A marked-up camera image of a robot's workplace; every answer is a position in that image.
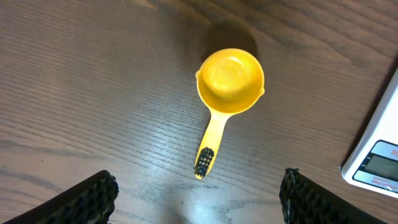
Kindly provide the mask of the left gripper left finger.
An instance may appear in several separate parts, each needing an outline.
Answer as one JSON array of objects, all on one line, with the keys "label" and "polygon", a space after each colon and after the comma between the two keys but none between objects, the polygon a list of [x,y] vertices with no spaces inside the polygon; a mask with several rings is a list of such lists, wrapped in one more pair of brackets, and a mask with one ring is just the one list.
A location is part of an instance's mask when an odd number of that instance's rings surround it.
[{"label": "left gripper left finger", "polygon": [[119,193],[115,176],[106,170],[5,224],[107,223]]}]

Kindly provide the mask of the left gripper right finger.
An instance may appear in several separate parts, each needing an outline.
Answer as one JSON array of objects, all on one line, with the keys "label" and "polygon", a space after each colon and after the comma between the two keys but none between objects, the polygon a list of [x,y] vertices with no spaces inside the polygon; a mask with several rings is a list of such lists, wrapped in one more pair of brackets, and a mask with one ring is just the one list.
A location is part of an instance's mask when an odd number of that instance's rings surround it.
[{"label": "left gripper right finger", "polygon": [[299,173],[285,170],[279,192],[286,224],[386,224]]}]

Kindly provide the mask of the yellow measuring scoop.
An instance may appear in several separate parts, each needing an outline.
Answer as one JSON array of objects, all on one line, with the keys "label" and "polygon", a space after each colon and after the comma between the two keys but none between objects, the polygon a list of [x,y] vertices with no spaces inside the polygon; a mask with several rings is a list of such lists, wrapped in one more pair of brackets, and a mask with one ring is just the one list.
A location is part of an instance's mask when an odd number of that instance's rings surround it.
[{"label": "yellow measuring scoop", "polygon": [[210,111],[210,121],[198,148],[194,174],[210,173],[227,120],[251,108],[264,94],[264,72],[255,56],[241,49],[211,54],[195,74],[197,91]]}]

